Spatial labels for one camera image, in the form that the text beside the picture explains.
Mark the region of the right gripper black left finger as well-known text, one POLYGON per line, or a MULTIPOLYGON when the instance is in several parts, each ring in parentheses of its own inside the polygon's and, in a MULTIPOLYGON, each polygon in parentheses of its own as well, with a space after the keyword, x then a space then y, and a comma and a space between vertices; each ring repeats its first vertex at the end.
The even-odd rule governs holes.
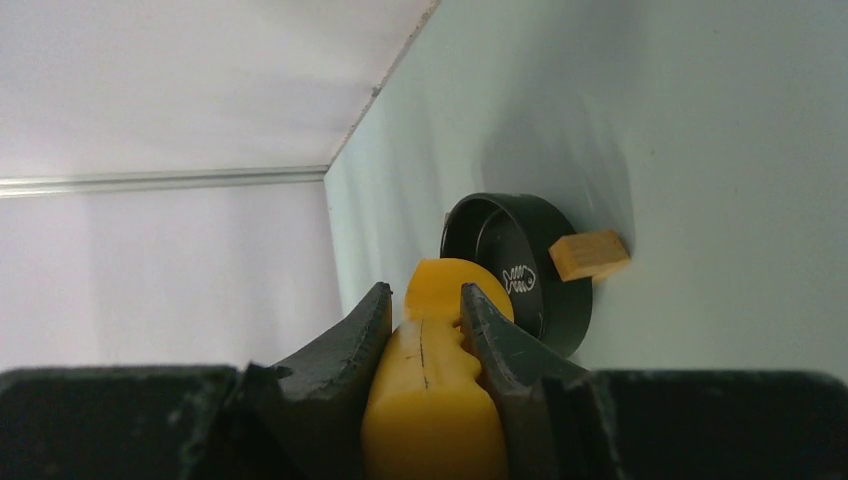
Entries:
POLYGON ((1 375, 5 479, 361 479, 360 429, 391 330, 376 283, 269 366, 21 368, 1 375))

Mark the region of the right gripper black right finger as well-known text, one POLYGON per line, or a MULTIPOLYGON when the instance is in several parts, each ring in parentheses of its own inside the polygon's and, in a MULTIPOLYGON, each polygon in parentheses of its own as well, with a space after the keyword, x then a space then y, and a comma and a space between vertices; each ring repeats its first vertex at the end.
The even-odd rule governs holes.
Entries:
POLYGON ((514 479, 843 479, 847 387, 812 371, 587 370, 474 284, 461 326, 514 479))

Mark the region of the yellow plastic food scoop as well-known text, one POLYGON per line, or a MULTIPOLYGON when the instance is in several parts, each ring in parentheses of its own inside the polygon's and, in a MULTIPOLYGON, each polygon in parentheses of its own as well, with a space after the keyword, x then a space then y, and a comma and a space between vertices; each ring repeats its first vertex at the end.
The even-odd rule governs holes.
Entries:
POLYGON ((477 285, 514 319, 501 283, 454 258, 421 261, 407 285, 403 319, 381 356, 362 420, 369 479, 506 479, 509 467, 481 363, 464 347, 461 289, 477 285))

